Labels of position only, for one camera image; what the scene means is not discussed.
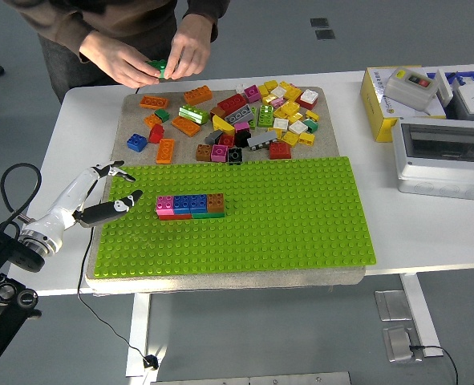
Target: power cord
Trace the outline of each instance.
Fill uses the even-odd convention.
[[[130,342],[125,338],[123,337],[122,335],[118,334],[115,329],[113,328],[112,325],[110,325],[108,322],[104,321],[84,300],[83,298],[81,297],[80,295],[80,287],[82,285],[82,278],[83,278],[83,271],[85,270],[85,261],[87,260],[87,255],[88,255],[88,251],[89,249],[91,248],[91,245],[92,245],[92,238],[94,236],[94,228],[91,228],[91,237],[89,238],[89,243],[87,245],[87,249],[85,250],[85,254],[83,255],[83,260],[82,260],[82,266],[81,266],[81,269],[80,269],[80,274],[79,274],[79,280],[78,280],[78,286],[76,287],[76,296],[78,297],[78,299],[81,301],[82,304],[85,305],[86,308],[88,308],[90,310],[90,312],[102,323],[104,323],[106,326],[108,326],[110,328],[110,330],[112,331],[113,334],[115,334],[117,337],[121,338],[123,341],[126,342],[126,344],[128,345],[128,347],[132,348],[134,351],[138,351],[140,356],[142,357],[142,360],[144,362],[144,368],[148,368],[148,367],[151,367],[153,370],[156,370],[158,369],[158,358],[154,355],[146,355],[144,356],[142,354],[142,352],[140,351],[139,348],[137,347],[134,347],[130,344]]]
[[[427,348],[441,349],[442,352],[444,352],[449,357],[449,359],[451,360],[452,366],[454,367],[454,373],[456,373],[456,385],[458,385],[458,369],[457,369],[456,364],[454,363],[454,360],[452,359],[451,355],[443,347],[436,346],[436,345],[427,345],[427,346],[411,345],[410,346],[410,351],[420,351],[422,349],[427,349]]]

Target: white table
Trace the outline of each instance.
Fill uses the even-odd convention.
[[[474,71],[474,65],[441,68]],[[433,72],[436,68],[426,70]],[[162,83],[140,92],[184,92],[205,84],[217,91],[234,89],[238,84],[262,84],[271,79],[323,89],[338,149],[342,156],[350,158],[375,248],[377,264],[368,266],[366,275],[401,274],[407,292],[417,293],[414,298],[408,295],[414,318],[427,321],[429,313],[415,274],[474,268],[474,201],[405,194],[397,190],[392,143],[380,144],[373,140],[359,94],[363,73]],[[43,162],[43,186],[28,209],[30,217],[41,217],[85,168],[110,160],[124,97],[133,92],[123,86],[110,86],[78,88],[67,93]],[[96,186],[86,206],[99,201],[103,185]],[[78,225],[67,230],[63,248],[46,261],[39,274],[12,266],[10,277],[39,295],[74,294],[89,235],[88,229]],[[83,283],[83,292],[90,291]],[[416,303],[422,303],[422,313],[418,316]],[[434,341],[429,336],[423,343]]]

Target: hand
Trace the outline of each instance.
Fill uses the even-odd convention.
[[[147,64],[149,59],[136,48],[97,31],[83,40],[79,51],[124,86],[139,88],[159,82],[160,72]]]
[[[166,79],[200,74],[205,69],[210,57],[212,27],[213,23],[199,14],[188,14],[183,18],[172,38],[171,54],[164,71]]]

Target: table leg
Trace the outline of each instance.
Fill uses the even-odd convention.
[[[420,345],[440,346],[436,335],[435,326],[432,323],[431,314],[427,308],[426,299],[423,296],[422,287],[416,274],[400,274],[403,283],[407,303],[410,306],[411,316],[419,335]],[[425,357],[437,357],[443,355],[441,349],[428,348],[423,350]]]

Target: brown sweater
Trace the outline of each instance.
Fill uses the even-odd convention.
[[[153,30],[174,16],[177,0],[3,0],[43,37],[62,44],[79,56],[85,37],[97,30],[108,37],[139,45]],[[228,9],[229,0],[188,0],[186,14],[201,14],[213,22]]]

